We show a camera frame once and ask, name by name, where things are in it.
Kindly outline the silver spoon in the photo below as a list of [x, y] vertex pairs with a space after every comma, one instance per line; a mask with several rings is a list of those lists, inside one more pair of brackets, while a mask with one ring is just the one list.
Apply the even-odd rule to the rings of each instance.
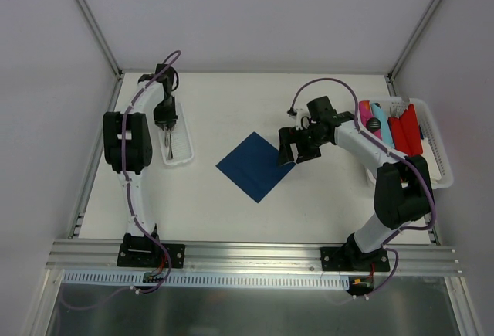
[[173, 148], [172, 148], [172, 134], [173, 134], [173, 131], [172, 133], [170, 134], [170, 147], [169, 149], [167, 150], [167, 160], [172, 160], [173, 157], [174, 157], [174, 154], [173, 154]]

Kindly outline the blue paper napkin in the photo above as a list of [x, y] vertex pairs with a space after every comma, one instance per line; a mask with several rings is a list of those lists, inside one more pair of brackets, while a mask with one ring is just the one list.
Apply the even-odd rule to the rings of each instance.
[[293, 161], [278, 165], [278, 150], [252, 132], [230, 151], [216, 168], [253, 201], [261, 202], [295, 167]]

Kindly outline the silver fork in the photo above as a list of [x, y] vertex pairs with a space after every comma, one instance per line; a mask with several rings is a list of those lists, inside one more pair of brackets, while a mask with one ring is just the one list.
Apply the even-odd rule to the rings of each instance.
[[169, 131], [164, 132], [164, 147], [169, 149], [170, 147], [170, 134]]

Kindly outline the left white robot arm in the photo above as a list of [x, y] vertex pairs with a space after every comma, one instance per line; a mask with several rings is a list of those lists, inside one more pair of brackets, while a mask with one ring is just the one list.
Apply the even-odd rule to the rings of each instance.
[[146, 110], [153, 107], [154, 125], [170, 141], [178, 121], [174, 97], [178, 83], [176, 69], [160, 63], [154, 73], [140, 77], [137, 92], [122, 111], [103, 115], [104, 158], [123, 187], [128, 208], [127, 234], [150, 239], [138, 243], [134, 250], [134, 257], [143, 266], [153, 266], [161, 258], [161, 248], [153, 243], [158, 241], [157, 223], [144, 197], [144, 173], [153, 158]]

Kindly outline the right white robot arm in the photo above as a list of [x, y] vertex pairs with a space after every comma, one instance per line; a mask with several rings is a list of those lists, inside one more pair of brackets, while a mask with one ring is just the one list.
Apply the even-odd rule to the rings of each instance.
[[278, 164], [298, 164], [320, 157], [321, 146], [333, 144], [352, 154], [375, 179], [374, 213], [342, 246], [337, 258], [353, 270], [378, 260], [384, 246], [414, 222], [435, 216], [428, 163], [421, 155], [394, 151], [364, 129], [356, 113], [337, 112], [328, 97], [318, 97], [306, 110], [289, 108], [295, 124], [279, 129]]

